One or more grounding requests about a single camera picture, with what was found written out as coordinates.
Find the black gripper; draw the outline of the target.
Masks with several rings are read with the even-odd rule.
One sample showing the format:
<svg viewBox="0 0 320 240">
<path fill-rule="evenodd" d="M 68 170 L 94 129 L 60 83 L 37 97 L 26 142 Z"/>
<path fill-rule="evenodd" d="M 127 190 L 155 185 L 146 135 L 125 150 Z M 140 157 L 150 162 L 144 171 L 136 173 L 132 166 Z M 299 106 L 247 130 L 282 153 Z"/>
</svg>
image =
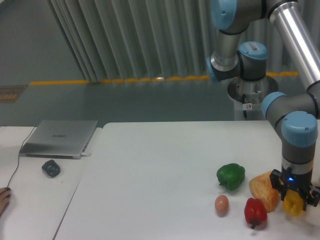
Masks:
<svg viewBox="0 0 320 240">
<path fill-rule="evenodd" d="M 303 199 L 303 211 L 306 211 L 307 205 L 317 207 L 320 201 L 320 188 L 312 187 L 312 173 L 310 170 L 304 174 L 296 174 L 291 167 L 287 169 L 282 167 L 281 171 L 272 170 L 269 177 L 272 188 L 278 190 L 282 201 L 287 190 L 295 191 Z"/>
</svg>

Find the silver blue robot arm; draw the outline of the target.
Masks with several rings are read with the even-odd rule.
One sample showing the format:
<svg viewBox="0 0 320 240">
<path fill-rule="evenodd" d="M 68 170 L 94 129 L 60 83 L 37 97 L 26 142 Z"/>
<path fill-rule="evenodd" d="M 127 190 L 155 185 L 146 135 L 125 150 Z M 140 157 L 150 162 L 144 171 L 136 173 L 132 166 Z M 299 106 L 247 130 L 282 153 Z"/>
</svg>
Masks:
<svg viewBox="0 0 320 240">
<path fill-rule="evenodd" d="M 282 142 L 281 170 L 269 176 L 273 189 L 284 198 L 298 193 L 303 205 L 317 206 L 320 190 L 312 185 L 313 163 L 320 118 L 320 52 L 300 15 L 296 0 L 213 0 L 211 20 L 218 31 L 217 47 L 206 64 L 217 82 L 237 78 L 235 93 L 242 100 L 266 76 L 267 53 L 258 42 L 240 43 L 250 23 L 268 19 L 279 32 L 305 87 L 305 94 L 288 97 L 262 89 L 261 111 Z"/>
</svg>

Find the person hand dark nails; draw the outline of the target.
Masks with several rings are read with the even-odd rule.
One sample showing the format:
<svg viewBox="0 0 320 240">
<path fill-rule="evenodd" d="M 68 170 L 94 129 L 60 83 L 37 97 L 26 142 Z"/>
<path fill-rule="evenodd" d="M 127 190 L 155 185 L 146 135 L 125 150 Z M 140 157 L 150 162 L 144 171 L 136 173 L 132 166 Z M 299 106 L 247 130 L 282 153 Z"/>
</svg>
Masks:
<svg viewBox="0 0 320 240">
<path fill-rule="evenodd" d="M 3 187 L 0 189 L 0 215 L 3 214 L 11 199 L 11 188 Z"/>
</svg>

